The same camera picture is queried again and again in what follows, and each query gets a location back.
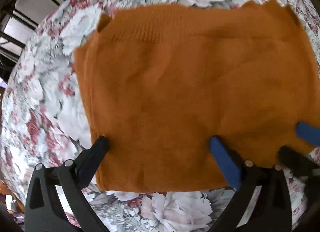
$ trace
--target orange sweater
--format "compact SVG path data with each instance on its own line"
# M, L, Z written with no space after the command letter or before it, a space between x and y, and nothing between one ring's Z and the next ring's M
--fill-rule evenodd
M92 142L111 142L96 173L102 190L226 186L211 136L271 167L284 144L311 151L296 123L320 127L315 55L298 18L275 0L105 15L74 58Z

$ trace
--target metal screw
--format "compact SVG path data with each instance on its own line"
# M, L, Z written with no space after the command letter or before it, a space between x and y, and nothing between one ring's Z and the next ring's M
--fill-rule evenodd
M245 164L246 166L248 166L248 167L252 167L252 166L253 166L253 162L250 161L250 160L248 160L248 159L244 162L244 164Z
M71 159L68 159L68 160L66 160L66 161L64 162L64 165L65 165L66 167L70 167L72 164L73 164L73 160L71 160Z
M42 169L42 164L41 163L36 165L36 170L40 170L40 169Z
M275 165L275 169L278 170L278 171L282 170L281 166L278 165L278 164Z

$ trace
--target floral fabric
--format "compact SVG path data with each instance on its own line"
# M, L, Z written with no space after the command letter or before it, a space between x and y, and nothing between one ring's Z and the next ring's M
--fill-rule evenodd
M67 0L36 29L9 79L2 103L0 168L9 188L25 203L37 163L61 165L91 146L76 74L73 49L95 29L101 12L110 16L129 7L179 3L199 8L233 9L249 0ZM253 0L264 3L268 0ZM320 62L320 18L310 0L289 4L309 36ZM320 163L320 148L310 157ZM292 202L292 223L306 207L303 184L285 170ZM241 223L248 220L259 189ZM69 220L76 220L61 187ZM110 231L207 231L233 196L230 189L204 192L101 192L94 179L83 193Z

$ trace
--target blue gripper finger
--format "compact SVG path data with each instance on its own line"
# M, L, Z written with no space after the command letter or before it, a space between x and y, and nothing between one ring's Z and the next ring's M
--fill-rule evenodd
M320 129L307 123L298 123L296 125L296 134L313 146L320 146Z
M210 152L229 186L236 190L239 189L241 187L241 169L234 163L218 136L211 137Z

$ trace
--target black plastic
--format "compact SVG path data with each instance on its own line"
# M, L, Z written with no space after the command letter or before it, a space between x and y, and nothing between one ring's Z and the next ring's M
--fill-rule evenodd
M320 168L316 163L302 156L288 146L282 146L278 152L278 159L291 169L293 175L305 183L304 193L308 199L307 213L313 204L320 204L320 177L313 174Z
M229 155L239 164L241 157L235 151ZM256 165L249 167L243 160L241 162L241 187L209 232L291 232L291 202L283 171ZM262 188L253 214L246 224L237 228L256 186Z
M89 150L81 152L71 166L35 169L26 201L26 232L109 232L81 192L89 185L107 152L108 140L101 136ZM56 185L62 186L82 229L69 223Z

